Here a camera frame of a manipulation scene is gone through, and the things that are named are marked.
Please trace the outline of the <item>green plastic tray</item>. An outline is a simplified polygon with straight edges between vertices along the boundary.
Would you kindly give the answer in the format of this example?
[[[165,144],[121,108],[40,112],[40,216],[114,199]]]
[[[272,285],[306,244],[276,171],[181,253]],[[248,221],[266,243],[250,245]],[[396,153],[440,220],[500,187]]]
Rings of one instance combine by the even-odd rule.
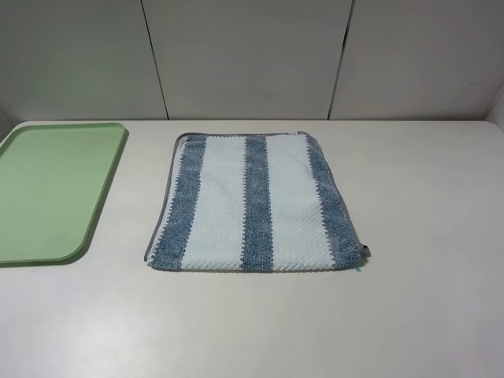
[[[128,137],[119,123],[18,128],[1,145],[1,263],[59,263],[90,240]]]

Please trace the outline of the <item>blue white striped towel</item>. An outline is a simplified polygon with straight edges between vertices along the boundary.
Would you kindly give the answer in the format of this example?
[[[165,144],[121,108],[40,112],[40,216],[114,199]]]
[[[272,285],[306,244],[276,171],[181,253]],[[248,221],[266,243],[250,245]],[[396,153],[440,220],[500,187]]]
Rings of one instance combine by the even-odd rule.
[[[186,133],[144,259],[174,272],[317,272],[370,255],[311,135]]]

